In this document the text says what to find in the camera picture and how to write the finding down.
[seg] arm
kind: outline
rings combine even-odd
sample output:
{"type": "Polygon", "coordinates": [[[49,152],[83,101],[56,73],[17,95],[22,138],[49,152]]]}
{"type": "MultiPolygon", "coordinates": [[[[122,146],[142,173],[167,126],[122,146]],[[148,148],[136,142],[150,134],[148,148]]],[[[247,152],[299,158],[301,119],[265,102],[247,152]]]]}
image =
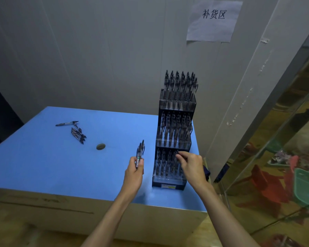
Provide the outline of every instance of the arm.
{"type": "Polygon", "coordinates": [[[127,206],[135,198],[142,184],[144,160],[140,160],[137,169],[135,161],[136,157],[130,158],[125,171],[124,183],[118,196],[81,247],[107,247],[111,245],[127,206]]]}
{"type": "Polygon", "coordinates": [[[185,151],[180,151],[176,157],[181,162],[186,179],[204,203],[222,246],[259,247],[206,181],[202,157],[185,151]]]}

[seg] forearm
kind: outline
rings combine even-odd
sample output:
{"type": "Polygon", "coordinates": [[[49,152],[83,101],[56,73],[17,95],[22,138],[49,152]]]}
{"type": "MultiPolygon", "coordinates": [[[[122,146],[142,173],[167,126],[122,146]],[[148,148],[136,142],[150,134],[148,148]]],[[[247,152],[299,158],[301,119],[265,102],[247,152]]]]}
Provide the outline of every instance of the forearm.
{"type": "Polygon", "coordinates": [[[115,232],[130,201],[123,194],[119,194],[101,222],[87,237],[81,247],[107,247],[110,246],[115,232]]]}
{"type": "Polygon", "coordinates": [[[210,184],[195,189],[202,199],[223,247],[259,247],[239,224],[210,184]]]}

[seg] person's left hand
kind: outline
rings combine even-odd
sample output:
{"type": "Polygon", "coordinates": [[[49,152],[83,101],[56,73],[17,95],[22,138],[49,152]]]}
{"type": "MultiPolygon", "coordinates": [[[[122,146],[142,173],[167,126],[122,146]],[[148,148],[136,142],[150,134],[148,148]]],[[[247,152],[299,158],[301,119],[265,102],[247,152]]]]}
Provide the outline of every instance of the person's left hand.
{"type": "Polygon", "coordinates": [[[140,159],[138,167],[135,167],[136,157],[131,157],[129,165],[125,170],[125,178],[119,195],[127,199],[130,203],[135,198],[138,190],[141,187],[144,174],[144,159],[140,159]]]}

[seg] blue tabletop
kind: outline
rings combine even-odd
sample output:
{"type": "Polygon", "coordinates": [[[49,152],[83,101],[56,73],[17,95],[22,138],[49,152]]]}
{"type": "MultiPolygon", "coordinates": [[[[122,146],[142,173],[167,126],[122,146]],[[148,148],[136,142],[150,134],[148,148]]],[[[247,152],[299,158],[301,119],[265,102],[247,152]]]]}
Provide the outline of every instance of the blue tabletop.
{"type": "MultiPolygon", "coordinates": [[[[129,158],[144,140],[144,176],[134,203],[206,211],[189,183],[184,191],[152,187],[158,116],[47,107],[0,144],[0,188],[112,201],[129,158]],[[80,144],[71,126],[87,136],[80,144]],[[104,143],[103,150],[96,146],[104,143]]],[[[198,154],[193,131],[190,152],[198,154]]]]}

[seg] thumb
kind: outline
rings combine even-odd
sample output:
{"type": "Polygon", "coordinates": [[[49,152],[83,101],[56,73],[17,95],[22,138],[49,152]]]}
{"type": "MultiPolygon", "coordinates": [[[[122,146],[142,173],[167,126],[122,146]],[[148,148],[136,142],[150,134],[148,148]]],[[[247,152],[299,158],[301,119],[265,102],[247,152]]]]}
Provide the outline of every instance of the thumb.
{"type": "Polygon", "coordinates": [[[176,158],[179,160],[179,162],[181,163],[182,169],[184,169],[186,167],[186,161],[185,159],[180,155],[180,154],[176,154],[176,158]]]}
{"type": "Polygon", "coordinates": [[[144,169],[144,159],[140,159],[140,162],[138,163],[137,172],[141,172],[143,174],[144,169]]]}

